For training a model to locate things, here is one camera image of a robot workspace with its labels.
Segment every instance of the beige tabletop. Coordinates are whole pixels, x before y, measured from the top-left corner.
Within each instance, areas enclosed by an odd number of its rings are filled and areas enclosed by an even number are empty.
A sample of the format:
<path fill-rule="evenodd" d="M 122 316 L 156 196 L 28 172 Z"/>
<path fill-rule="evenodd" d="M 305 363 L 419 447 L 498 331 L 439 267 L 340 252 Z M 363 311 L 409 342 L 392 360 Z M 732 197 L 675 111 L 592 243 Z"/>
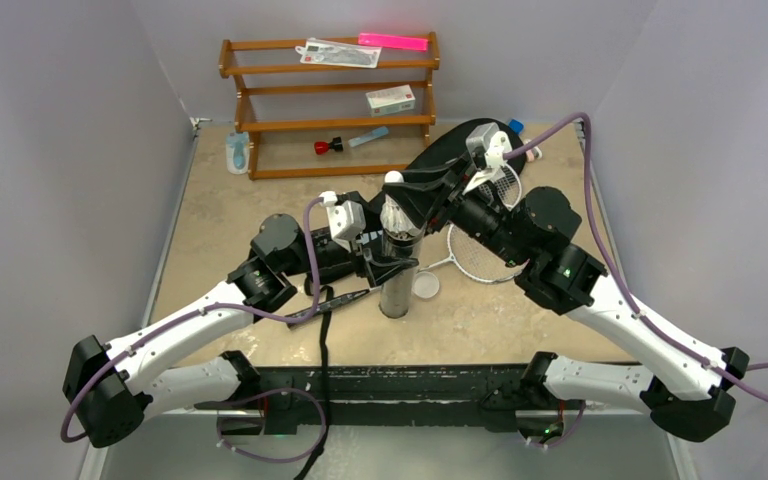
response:
<path fill-rule="evenodd" d="M 533 137 L 549 125 L 528 125 Z M 432 137 L 447 127 L 432 127 Z M 370 199 L 383 176 L 350 176 L 259 180 L 232 175 L 225 167 L 225 136 L 231 127 L 202 128 L 195 160 L 161 279 L 152 322 L 187 305 L 224 280 L 246 259 L 249 241 L 260 222 L 273 213 L 293 215 L 301 224 L 304 206 L 327 190 L 359 191 Z M 391 129 L 388 137 L 343 153 L 313 155 L 315 140 L 343 135 L 344 141 L 362 131 L 314 131 L 265 136 L 259 168 L 288 168 L 373 163 L 409 163 L 422 150 L 413 130 Z M 543 146 L 544 158 L 530 163 L 522 174 L 526 190 L 540 185 L 561 189 L 573 208 L 584 216 L 583 160 L 572 127 Z M 315 209 L 311 226 L 325 226 L 324 209 Z M 423 241 L 420 264 L 445 258 L 445 230 Z M 599 258 L 587 222 L 575 243 Z M 546 311 L 513 283 L 478 284 L 447 264 L 434 271 L 440 293 L 431 300 L 414 298 L 410 312 L 393 320 L 378 309 L 379 295 L 337 310 L 328 336 L 333 364 L 454 364 L 528 362 L 534 352 L 554 351 L 580 360 L 628 360 L 630 357 L 604 337 L 567 318 Z M 279 313 L 310 305 L 303 294 L 303 276 L 292 277 L 297 294 Z M 366 287 L 366 281 L 347 278 L 334 284 L 337 295 Z M 283 323 L 262 320 L 200 349 L 182 364 L 212 359 L 225 350 L 241 350 L 255 365 L 315 365 L 319 363 L 319 324 L 311 321 L 294 330 Z"/>

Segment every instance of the red and white box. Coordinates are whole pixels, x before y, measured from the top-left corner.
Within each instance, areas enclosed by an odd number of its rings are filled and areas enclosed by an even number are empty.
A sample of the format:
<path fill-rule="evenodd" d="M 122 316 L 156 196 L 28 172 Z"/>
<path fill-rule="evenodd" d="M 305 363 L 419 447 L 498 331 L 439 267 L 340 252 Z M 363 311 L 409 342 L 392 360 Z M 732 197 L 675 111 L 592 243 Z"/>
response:
<path fill-rule="evenodd" d="M 369 114 L 373 117 L 408 112 L 416 106 L 416 97 L 410 85 L 367 92 L 366 100 L 369 102 Z"/>

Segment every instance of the racket strings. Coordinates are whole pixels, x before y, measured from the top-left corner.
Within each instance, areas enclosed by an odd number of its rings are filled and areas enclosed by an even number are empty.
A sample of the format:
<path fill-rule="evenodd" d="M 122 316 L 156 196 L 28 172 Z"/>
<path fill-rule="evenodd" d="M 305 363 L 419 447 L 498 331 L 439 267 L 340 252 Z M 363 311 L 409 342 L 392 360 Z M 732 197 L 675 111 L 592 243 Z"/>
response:
<path fill-rule="evenodd" d="M 505 165 L 497 178 L 481 184 L 480 193 L 487 198 L 495 198 L 509 210 L 522 197 L 522 185 L 516 172 Z M 507 281 L 518 273 L 517 269 L 505 266 L 499 257 L 484 248 L 478 241 L 470 238 L 463 230 L 454 225 L 449 227 L 448 246 L 455 264 L 468 277 L 482 283 Z"/>

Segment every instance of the gray wall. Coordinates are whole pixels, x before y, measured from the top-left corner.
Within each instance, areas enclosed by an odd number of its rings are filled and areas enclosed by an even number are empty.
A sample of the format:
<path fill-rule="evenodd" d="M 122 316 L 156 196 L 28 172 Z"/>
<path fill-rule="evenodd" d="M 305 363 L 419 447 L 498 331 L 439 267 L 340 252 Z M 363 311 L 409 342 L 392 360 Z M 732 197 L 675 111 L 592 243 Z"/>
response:
<path fill-rule="evenodd" d="M 220 78 L 216 70 L 219 47 L 225 38 L 263 40 L 351 36 L 362 31 L 410 34 L 435 30 L 442 57 L 434 81 L 440 119 L 493 115 L 551 120 L 571 110 L 592 111 L 598 105 L 656 2 L 204 0 L 170 4 L 163 0 L 133 0 L 133 3 L 190 116 L 233 118 L 233 82 Z M 298 62 L 295 53 L 282 58 L 286 62 Z M 393 72 L 373 73 L 372 78 L 381 78 L 382 73 Z M 341 74 L 344 81 L 367 77 L 365 72 Z M 321 82 L 327 78 L 335 77 L 308 74 L 294 81 Z M 287 79 L 261 75 L 252 77 L 252 81 L 274 83 Z M 261 98 L 256 107 L 262 108 L 258 112 L 264 114 L 264 119 L 293 118 L 303 110 L 320 116 L 351 115 L 358 114 L 350 106 L 361 105 L 356 100 L 323 95 L 273 97 Z"/>
<path fill-rule="evenodd" d="M 0 478 L 74 478 L 72 345 L 137 327 L 191 142 L 127 0 L 0 1 Z"/>
<path fill-rule="evenodd" d="M 768 2 L 659 2 L 595 116 L 595 162 L 636 293 L 768 360 Z M 768 392 L 768 373 L 751 384 Z M 768 405 L 693 449 L 704 479 L 768 478 Z"/>

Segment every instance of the red cap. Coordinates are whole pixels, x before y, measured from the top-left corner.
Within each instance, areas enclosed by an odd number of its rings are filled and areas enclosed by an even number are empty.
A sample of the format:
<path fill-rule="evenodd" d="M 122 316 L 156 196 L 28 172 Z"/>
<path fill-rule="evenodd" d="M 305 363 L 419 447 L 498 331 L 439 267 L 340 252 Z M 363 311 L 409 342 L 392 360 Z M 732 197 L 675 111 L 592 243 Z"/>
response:
<path fill-rule="evenodd" d="M 328 144 L 325 142 L 316 142 L 313 144 L 313 149 L 316 150 L 317 155 L 322 155 L 328 151 Z"/>

